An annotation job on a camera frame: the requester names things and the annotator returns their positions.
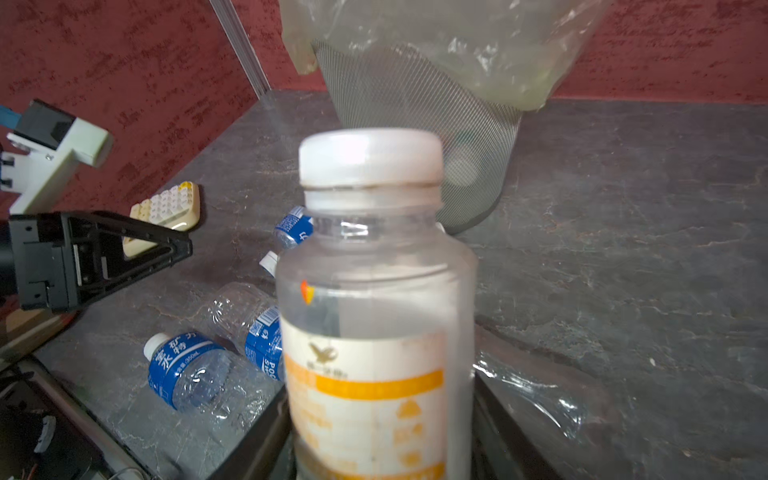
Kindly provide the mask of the yellow label white cap bottle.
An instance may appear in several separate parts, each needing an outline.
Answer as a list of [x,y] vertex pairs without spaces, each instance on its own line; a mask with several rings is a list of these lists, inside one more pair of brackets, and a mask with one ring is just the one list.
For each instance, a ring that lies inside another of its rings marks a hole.
[[350,129],[298,153],[314,227],[276,270],[304,479],[471,475],[478,261],[439,229],[439,138]]

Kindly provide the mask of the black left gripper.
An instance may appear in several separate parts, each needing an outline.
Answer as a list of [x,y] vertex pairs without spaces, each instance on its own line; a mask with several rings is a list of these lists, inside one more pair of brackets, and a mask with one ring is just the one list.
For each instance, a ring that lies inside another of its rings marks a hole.
[[113,212],[15,215],[1,222],[1,297],[75,312],[192,253],[187,233]]

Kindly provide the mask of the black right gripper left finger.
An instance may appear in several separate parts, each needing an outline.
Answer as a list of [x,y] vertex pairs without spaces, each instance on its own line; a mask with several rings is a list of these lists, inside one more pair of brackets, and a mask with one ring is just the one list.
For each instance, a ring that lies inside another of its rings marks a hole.
[[210,480],[293,479],[294,451],[288,394],[280,389]]

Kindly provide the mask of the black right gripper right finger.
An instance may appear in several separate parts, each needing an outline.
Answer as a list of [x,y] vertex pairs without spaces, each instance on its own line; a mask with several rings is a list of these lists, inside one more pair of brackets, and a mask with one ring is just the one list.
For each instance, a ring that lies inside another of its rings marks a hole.
[[474,379],[471,478],[563,479],[480,376]]

